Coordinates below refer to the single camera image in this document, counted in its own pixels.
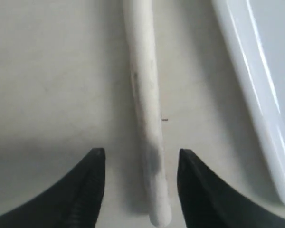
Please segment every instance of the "white cylindrical rod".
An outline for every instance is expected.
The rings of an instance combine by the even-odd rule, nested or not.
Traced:
[[[164,164],[152,0],[123,3],[150,220],[154,226],[165,227],[171,221],[171,206]]]

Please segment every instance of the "white surface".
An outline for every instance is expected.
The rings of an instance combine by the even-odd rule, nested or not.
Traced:
[[[179,148],[285,217],[210,1],[154,1],[167,180]],[[122,1],[0,0],[0,214],[36,196],[92,147],[107,155],[98,227],[152,227],[145,211]]]
[[[149,216],[156,227],[171,222],[153,22],[153,0],[123,0],[130,71]]]
[[[285,1],[214,3],[266,160],[285,204]]]

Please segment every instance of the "white stick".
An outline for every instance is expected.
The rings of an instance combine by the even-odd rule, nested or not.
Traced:
[[[171,221],[164,165],[152,0],[123,0],[131,76],[150,220],[157,227]]]

